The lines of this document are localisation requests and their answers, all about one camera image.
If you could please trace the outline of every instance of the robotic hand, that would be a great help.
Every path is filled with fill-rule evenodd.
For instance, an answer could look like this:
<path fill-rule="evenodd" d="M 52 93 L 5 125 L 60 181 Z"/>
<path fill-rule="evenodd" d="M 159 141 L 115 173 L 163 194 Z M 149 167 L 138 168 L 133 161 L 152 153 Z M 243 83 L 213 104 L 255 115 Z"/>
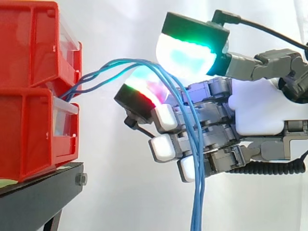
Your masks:
<path fill-rule="evenodd" d="M 288 163 L 270 162 L 289 161 L 290 142 L 308 139 L 308 104 L 304 104 L 308 65 L 301 55 L 289 49 L 267 51 L 254 59 L 231 54 L 225 76 L 229 78 L 217 77 L 188 87 L 203 128 L 206 177 L 220 172 L 305 172 L 307 154 Z M 161 133 L 149 141 L 154 159 L 178 159 L 182 180 L 194 181 L 192 152 L 173 97 L 151 115 Z M 242 141 L 251 143 L 245 147 Z"/>
<path fill-rule="evenodd" d="M 177 77 L 223 76 L 187 88 L 202 127 L 205 177 L 220 172 L 305 172 L 308 151 L 291 161 L 290 142 L 308 139 L 308 64 L 290 49 L 271 50 L 254 58 L 228 52 L 230 32 L 223 27 L 225 23 L 261 29 L 304 49 L 308 57 L 308 46 L 232 13 L 217 10 L 207 23 L 167 14 L 156 47 L 161 66 Z M 196 127 L 188 99 L 179 92 L 190 112 L 190 123 Z M 126 124 L 131 128 L 154 122 L 160 133 L 149 141 L 155 161 L 177 160 L 182 180 L 194 181 L 194 159 L 179 101 L 169 95 L 164 104 L 154 105 L 126 85 L 115 100 L 126 108 Z M 246 147 L 242 141 L 250 144 Z"/>

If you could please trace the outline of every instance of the white wall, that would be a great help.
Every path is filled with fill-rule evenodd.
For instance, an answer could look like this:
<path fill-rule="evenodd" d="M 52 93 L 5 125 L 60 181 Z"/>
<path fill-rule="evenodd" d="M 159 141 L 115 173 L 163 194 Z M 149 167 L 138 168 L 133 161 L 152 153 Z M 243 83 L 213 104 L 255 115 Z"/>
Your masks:
<path fill-rule="evenodd" d="M 167 11 L 210 20 L 215 9 L 240 14 L 300 40 L 291 0 L 59 0 L 83 43 L 83 72 L 114 58 L 155 60 Z M 245 26 L 229 26 L 230 51 L 254 55 L 290 47 Z M 188 231 L 193 184 L 180 181 L 176 163 L 153 161 L 147 138 L 124 124 L 113 97 L 124 78 L 76 99 L 80 103 L 80 158 L 89 181 L 62 215 L 61 231 Z M 295 147 L 299 155 L 303 146 Z M 299 231 L 306 176 L 237 176 L 206 180 L 205 231 Z"/>

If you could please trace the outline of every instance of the gray mechanical link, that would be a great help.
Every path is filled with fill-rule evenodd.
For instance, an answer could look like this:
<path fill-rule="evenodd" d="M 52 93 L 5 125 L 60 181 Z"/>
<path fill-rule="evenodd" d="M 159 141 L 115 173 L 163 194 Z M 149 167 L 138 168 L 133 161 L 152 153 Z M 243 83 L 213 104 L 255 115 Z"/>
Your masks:
<path fill-rule="evenodd" d="M 235 145 L 215 152 L 206 153 L 205 176 L 227 172 L 232 169 L 243 167 L 250 159 L 260 152 L 258 148 L 248 149 L 242 145 Z"/>
<path fill-rule="evenodd" d="M 217 77 L 208 81 L 194 83 L 187 87 L 187 92 L 193 103 L 227 101 L 232 92 L 232 80 Z M 183 92 L 181 92 L 181 95 L 183 102 L 187 103 L 186 95 Z M 166 103 L 173 107 L 178 105 L 172 95 L 169 95 Z"/>
<path fill-rule="evenodd" d="M 292 140 L 308 140 L 307 121 L 285 121 L 283 133 L 276 136 L 242 137 L 251 141 L 249 149 L 258 148 L 260 153 L 252 157 L 257 161 L 290 160 Z"/>
<path fill-rule="evenodd" d="M 230 118 L 227 110 L 223 105 L 218 105 L 212 102 L 205 102 L 200 104 L 196 109 L 196 113 L 200 123 L 204 123 L 204 125 L 217 124 L 223 121 L 227 121 Z M 186 107 L 186 111 L 188 113 L 189 120 L 195 127 L 195 120 L 191 113 L 190 107 Z M 175 108 L 175 116 L 178 120 L 178 124 L 183 126 L 185 124 L 183 113 L 179 108 Z"/>
<path fill-rule="evenodd" d="M 308 64 L 300 53 L 290 50 L 271 50 L 253 58 L 230 53 L 231 62 L 226 76 L 255 81 L 261 78 L 282 78 L 281 90 L 292 101 L 308 96 Z"/>
<path fill-rule="evenodd" d="M 181 137 L 177 137 L 175 134 L 170 135 L 176 156 L 186 156 L 191 153 L 188 136 L 186 132 L 183 134 L 181 134 Z M 203 132 L 204 151 L 208 152 L 236 144 L 239 142 L 236 137 L 230 125 L 222 124 L 207 127 Z"/>

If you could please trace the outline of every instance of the blue wire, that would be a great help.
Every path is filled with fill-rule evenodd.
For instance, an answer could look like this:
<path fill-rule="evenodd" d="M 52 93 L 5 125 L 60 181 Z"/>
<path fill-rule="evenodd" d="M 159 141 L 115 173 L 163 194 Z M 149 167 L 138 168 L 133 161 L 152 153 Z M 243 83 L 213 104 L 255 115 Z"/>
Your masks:
<path fill-rule="evenodd" d="M 122 64 L 127 64 L 127 63 L 135 63 L 127 68 L 125 68 L 123 71 L 121 71 L 120 73 L 118 73 L 117 75 L 113 76 L 112 78 L 103 81 L 102 83 L 87 89 L 87 90 L 76 90 L 77 87 L 85 82 L 91 81 L 93 79 L 95 79 L 101 72 L 106 71 L 108 69 L 111 69 L 115 66 L 119 66 Z M 181 82 L 171 76 L 173 78 L 173 80 L 179 85 L 179 87 L 182 89 L 182 91 L 184 92 L 184 94 L 186 95 L 188 102 L 189 102 L 189 106 L 191 108 L 191 112 L 192 115 L 195 119 L 195 123 L 197 125 L 198 128 L 198 137 L 199 140 L 197 140 L 195 132 L 194 132 L 194 128 L 191 125 L 191 122 L 189 120 L 189 117 L 187 115 L 185 106 L 183 104 L 183 101 L 181 99 L 181 95 L 179 94 L 178 90 L 174 87 L 172 81 L 169 79 L 170 75 L 159 65 L 153 64 L 149 61 L 146 60 L 137 60 L 137 59 L 117 59 L 117 60 L 112 60 L 108 63 L 106 63 L 103 67 L 101 67 L 100 70 L 96 71 L 96 72 L 92 72 L 89 73 L 85 76 L 83 76 L 80 81 L 74 86 L 72 87 L 68 92 L 66 92 L 62 97 L 67 96 L 69 98 L 69 100 L 74 96 L 75 93 L 87 93 L 90 91 L 93 91 L 101 86 L 103 86 L 106 83 L 109 83 L 110 81 L 118 78 L 119 76 L 121 76 L 122 74 L 124 74 L 125 72 L 127 72 L 128 70 L 137 67 L 139 65 L 145 65 L 146 67 L 148 67 L 149 69 L 151 69 L 159 78 L 160 80 L 166 85 L 166 87 L 168 88 L 168 90 L 171 92 L 171 94 L 175 97 L 175 99 L 177 100 L 179 107 L 183 113 L 183 118 L 185 121 L 185 125 L 186 125 L 186 129 L 188 130 L 188 136 L 189 136 L 189 142 L 192 148 L 192 155 L 193 155 L 193 159 L 194 159 L 194 166 L 195 166 L 195 197 L 194 197 L 194 208 L 193 208 L 193 215 L 192 215 L 192 223 L 191 223 L 191 230 L 201 230 L 201 213 L 202 213 L 202 202 L 203 202 L 203 194 L 204 194 L 204 184 L 203 184 L 203 180 L 204 179 L 204 163 L 203 163 L 203 136 L 202 136 L 202 129 L 201 129 L 201 125 L 199 123 L 197 114 L 195 112 L 194 106 L 190 100 L 190 97 L 186 91 L 186 89 L 184 88 L 184 86 L 181 84 Z"/>
<path fill-rule="evenodd" d="M 157 65 L 159 66 L 159 70 L 164 74 L 167 72 L 160 66 L 160 65 Z M 187 98 L 187 101 L 188 101 L 188 104 L 190 106 L 190 108 L 194 108 L 194 105 L 192 104 L 192 100 L 186 90 L 186 88 L 182 85 L 182 83 L 176 78 L 174 77 L 173 75 L 170 75 L 171 78 L 176 82 L 176 84 L 178 84 L 178 86 L 181 88 L 181 90 L 184 92 L 186 98 Z M 194 120 L 195 120 L 195 124 L 198 128 L 198 138 L 199 138 L 199 175 L 201 176 L 201 189 L 200 189 L 200 198 L 201 198 L 201 202 L 200 202 L 200 211 L 198 211 L 198 214 L 202 214 L 202 205 L 203 205 L 203 197 L 204 197 L 204 191 L 205 191 L 205 182 L 204 182 L 204 175 L 205 175 L 205 168 L 204 168 L 204 155 L 203 155 L 203 133 L 202 133 L 202 128 L 201 128 L 201 125 L 200 125 L 200 122 L 199 122 L 199 119 L 198 119 L 198 116 L 197 116 L 197 113 L 195 110 L 192 110 L 192 115 L 194 117 Z M 201 220 L 200 220 L 200 224 L 197 225 L 199 227 L 199 229 L 201 230 L 201 226 L 202 226 L 202 223 L 201 223 Z"/>

